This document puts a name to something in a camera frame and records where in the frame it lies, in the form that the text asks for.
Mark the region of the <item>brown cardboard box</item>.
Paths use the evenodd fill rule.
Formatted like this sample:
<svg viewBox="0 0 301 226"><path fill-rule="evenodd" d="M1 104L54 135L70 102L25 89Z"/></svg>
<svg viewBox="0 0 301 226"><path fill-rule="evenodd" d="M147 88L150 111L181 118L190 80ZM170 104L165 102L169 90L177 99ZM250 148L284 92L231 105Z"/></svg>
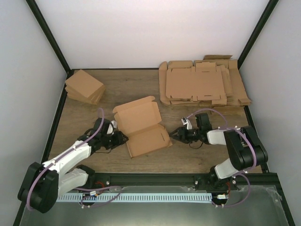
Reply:
<svg viewBox="0 0 301 226"><path fill-rule="evenodd" d="M118 105L112 112L118 129L128 137L131 158L172 146L154 96Z"/></svg>

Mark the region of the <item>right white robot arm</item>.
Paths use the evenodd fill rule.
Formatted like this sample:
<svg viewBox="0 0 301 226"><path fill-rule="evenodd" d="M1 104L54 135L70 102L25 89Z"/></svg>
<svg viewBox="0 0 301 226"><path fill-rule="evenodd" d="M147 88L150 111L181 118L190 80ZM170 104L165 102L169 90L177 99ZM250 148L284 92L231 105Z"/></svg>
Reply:
<svg viewBox="0 0 301 226"><path fill-rule="evenodd" d="M207 183L215 190L221 189L231 177L267 163L268 153L251 126L213 129L207 113L195 114L197 127L193 128L189 117L181 119L183 126L169 136L184 144L200 141L206 145L224 145L228 159L212 167Z"/></svg>

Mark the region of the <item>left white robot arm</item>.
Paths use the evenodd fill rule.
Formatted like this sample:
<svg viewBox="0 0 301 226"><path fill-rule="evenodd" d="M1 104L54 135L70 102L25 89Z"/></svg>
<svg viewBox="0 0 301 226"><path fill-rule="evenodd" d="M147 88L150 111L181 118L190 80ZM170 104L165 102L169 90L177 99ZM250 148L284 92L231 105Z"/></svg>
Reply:
<svg viewBox="0 0 301 226"><path fill-rule="evenodd" d="M79 162L101 148L107 153L125 144L128 137L115 121L98 118L94 126L79 136L64 152L43 163L32 163L24 176L17 198L30 210L48 212L57 198L71 190L91 192L96 185L95 171Z"/></svg>

